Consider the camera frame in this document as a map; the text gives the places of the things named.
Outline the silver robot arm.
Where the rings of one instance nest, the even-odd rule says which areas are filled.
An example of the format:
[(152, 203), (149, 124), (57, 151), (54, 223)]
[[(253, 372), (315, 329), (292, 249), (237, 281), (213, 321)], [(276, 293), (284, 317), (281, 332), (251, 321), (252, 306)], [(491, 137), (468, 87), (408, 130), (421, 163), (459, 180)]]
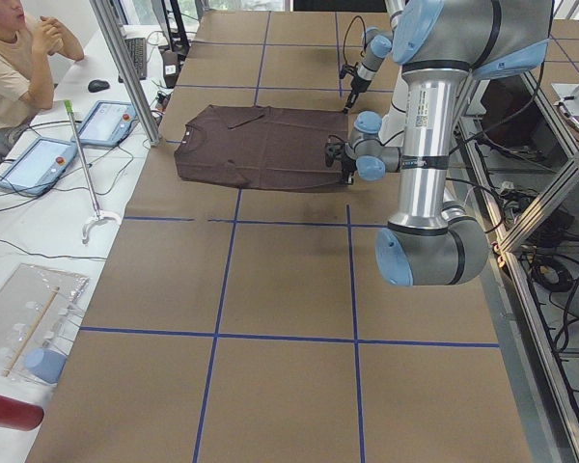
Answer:
[(366, 28), (364, 20), (356, 15), (363, 27), (361, 61), (350, 64), (344, 55), (344, 63), (339, 71), (339, 78), (343, 80), (347, 75), (351, 76), (350, 93), (346, 99), (343, 113), (347, 114), (353, 108), (359, 95), (365, 93), (371, 85), (386, 57), (392, 53), (393, 39), (400, 16), (407, 1), (385, 1), (386, 12), (389, 16), (390, 30), (383, 31), (376, 27)]
[(353, 92), (366, 88), (386, 57), (400, 68), (406, 105), (360, 113), (345, 144), (358, 175), (400, 177), (396, 211), (377, 233), (382, 278), (395, 286), (466, 283), (489, 247), (477, 220), (446, 188), (455, 103), (465, 80), (511, 77), (541, 65), (551, 32), (550, 1), (390, 1), (391, 29), (370, 30)]

